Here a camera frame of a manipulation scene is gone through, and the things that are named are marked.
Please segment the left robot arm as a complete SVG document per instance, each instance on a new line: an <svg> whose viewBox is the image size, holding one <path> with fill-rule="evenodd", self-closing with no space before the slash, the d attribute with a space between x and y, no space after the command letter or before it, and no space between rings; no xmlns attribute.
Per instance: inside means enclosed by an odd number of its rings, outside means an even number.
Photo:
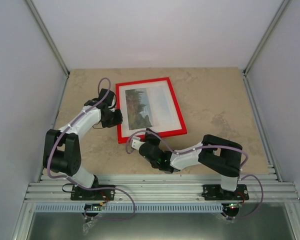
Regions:
<svg viewBox="0 0 300 240"><path fill-rule="evenodd" d="M120 125L123 117L116 104L116 94L102 88L98 97L88 100L73 120L45 135L42 164L49 177L54 177L52 172L60 173L60 178L81 186L82 194L89 200L98 197L99 180L82 166L80 140L95 125L101 124L103 129Z"/></svg>

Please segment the red wooden picture frame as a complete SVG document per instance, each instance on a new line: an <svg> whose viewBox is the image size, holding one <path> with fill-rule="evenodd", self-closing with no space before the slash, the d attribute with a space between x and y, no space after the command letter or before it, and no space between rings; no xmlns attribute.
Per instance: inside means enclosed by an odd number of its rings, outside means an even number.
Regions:
<svg viewBox="0 0 300 240"><path fill-rule="evenodd" d="M117 126L119 144L147 128L162 138L188 133L169 77L117 83L115 94L122 113L122 123Z"/></svg>

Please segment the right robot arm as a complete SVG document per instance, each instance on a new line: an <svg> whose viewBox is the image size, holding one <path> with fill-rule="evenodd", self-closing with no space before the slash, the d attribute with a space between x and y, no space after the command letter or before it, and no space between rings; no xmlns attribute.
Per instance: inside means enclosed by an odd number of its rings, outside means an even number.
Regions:
<svg viewBox="0 0 300 240"><path fill-rule="evenodd" d="M233 141L206 134L194 146L182 150L160 149L162 142L157 133L146 129L144 140L132 138L131 147L144 157L152 168L165 173L174 173L202 164L221 175L219 193L226 200L238 193L243 147Z"/></svg>

